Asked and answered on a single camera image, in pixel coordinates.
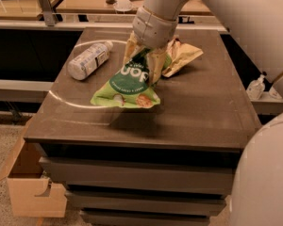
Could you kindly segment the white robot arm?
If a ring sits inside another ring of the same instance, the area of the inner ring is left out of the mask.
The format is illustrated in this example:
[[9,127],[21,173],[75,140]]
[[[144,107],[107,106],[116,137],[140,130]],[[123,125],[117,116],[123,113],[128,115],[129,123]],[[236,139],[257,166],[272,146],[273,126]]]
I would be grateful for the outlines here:
[[[138,41],[164,46],[189,0],[144,0],[133,22]],[[283,0],[202,0],[283,98]],[[250,139],[236,170],[230,226],[283,226],[283,113]]]

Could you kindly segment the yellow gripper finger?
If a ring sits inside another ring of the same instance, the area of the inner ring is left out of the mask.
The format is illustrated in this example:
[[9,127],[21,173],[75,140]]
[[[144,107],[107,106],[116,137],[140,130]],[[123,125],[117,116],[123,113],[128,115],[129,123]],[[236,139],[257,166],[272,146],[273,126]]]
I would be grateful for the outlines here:
[[165,63],[166,48],[158,48],[147,54],[147,64],[149,69],[148,84],[153,86],[161,77],[161,71]]
[[131,32],[129,39],[125,46],[125,55],[123,64],[126,64],[133,56],[140,52],[144,48],[144,45],[138,41],[134,32]]

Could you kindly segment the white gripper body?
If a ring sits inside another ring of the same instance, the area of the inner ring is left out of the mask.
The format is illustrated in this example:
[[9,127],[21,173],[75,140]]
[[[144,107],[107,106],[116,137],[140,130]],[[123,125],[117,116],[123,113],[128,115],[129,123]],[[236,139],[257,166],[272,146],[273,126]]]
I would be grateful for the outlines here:
[[177,21],[164,20],[146,8],[140,7],[132,25],[138,43],[156,49],[164,47],[173,37]]

